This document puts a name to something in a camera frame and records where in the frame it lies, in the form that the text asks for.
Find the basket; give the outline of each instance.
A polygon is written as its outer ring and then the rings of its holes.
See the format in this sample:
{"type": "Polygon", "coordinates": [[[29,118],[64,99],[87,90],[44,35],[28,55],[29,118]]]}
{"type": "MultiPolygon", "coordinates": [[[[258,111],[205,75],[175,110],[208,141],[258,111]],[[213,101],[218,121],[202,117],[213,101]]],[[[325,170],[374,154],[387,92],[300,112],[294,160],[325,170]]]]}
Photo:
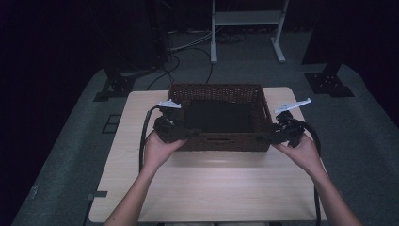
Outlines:
{"type": "Polygon", "coordinates": [[[260,85],[173,84],[169,89],[168,99],[182,105],[183,119],[187,118],[187,109],[195,102],[220,102],[229,107],[242,105],[249,117],[250,131],[201,132],[198,137],[190,138],[179,151],[266,152],[269,148],[270,144],[259,139],[260,135],[269,133],[267,125],[272,123],[260,85]]]}

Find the hand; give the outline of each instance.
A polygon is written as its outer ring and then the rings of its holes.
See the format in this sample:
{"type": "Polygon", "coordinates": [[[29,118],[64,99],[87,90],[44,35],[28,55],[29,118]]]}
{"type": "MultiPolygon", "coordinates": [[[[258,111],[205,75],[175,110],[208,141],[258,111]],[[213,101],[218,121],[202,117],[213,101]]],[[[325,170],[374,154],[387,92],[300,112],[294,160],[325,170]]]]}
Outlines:
{"type": "Polygon", "coordinates": [[[273,147],[289,156],[310,176],[325,173],[314,142],[305,134],[302,135],[300,143],[295,148],[283,144],[273,145],[273,147]]]}
{"type": "Polygon", "coordinates": [[[143,169],[157,171],[170,158],[172,153],[185,143],[186,140],[164,143],[155,131],[152,132],[147,138],[145,146],[143,169]]]}

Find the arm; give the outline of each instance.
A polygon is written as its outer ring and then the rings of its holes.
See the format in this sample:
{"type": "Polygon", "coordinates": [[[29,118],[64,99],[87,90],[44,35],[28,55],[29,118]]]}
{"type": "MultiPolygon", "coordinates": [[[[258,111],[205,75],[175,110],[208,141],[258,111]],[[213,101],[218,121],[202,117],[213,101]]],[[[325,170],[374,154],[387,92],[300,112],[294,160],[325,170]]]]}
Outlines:
{"type": "Polygon", "coordinates": [[[171,154],[183,144],[183,140],[165,144],[155,132],[149,135],[145,147],[143,169],[108,217],[105,225],[137,225],[152,178],[171,154]]]}
{"type": "Polygon", "coordinates": [[[328,178],[317,149],[309,137],[303,135],[299,145],[295,148],[282,144],[274,145],[274,147],[289,156],[310,175],[331,225],[361,225],[328,178]]]}

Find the wooden table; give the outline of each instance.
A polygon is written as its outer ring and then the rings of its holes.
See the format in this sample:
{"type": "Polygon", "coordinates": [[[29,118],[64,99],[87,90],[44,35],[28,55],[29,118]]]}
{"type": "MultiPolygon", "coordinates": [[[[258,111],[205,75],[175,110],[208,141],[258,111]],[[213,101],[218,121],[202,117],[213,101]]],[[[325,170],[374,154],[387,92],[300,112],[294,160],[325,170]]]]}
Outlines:
{"type": "MultiPolygon", "coordinates": [[[[289,88],[264,88],[274,109],[296,102],[289,88]]],[[[89,219],[104,222],[138,175],[138,149],[147,111],[168,92],[134,91],[126,102],[89,219]]],[[[303,121],[299,108],[291,110],[303,121]]],[[[160,112],[152,112],[148,133],[160,112]]],[[[155,175],[140,222],[248,222],[315,220],[313,183],[291,159],[270,147],[264,153],[176,152],[155,175]]],[[[322,209],[322,219],[326,219],[322,209]]]]}

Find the forearm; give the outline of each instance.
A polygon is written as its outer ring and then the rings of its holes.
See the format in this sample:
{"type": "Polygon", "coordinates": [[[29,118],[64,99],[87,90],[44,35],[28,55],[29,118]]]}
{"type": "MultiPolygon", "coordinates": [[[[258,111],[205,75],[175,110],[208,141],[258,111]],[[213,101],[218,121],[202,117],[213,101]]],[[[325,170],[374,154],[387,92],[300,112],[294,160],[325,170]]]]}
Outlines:
{"type": "Polygon", "coordinates": [[[325,172],[311,175],[331,225],[361,225],[325,172]]]}
{"type": "Polygon", "coordinates": [[[148,189],[155,175],[153,170],[143,169],[129,191],[105,222],[105,225],[136,225],[148,189]]]}

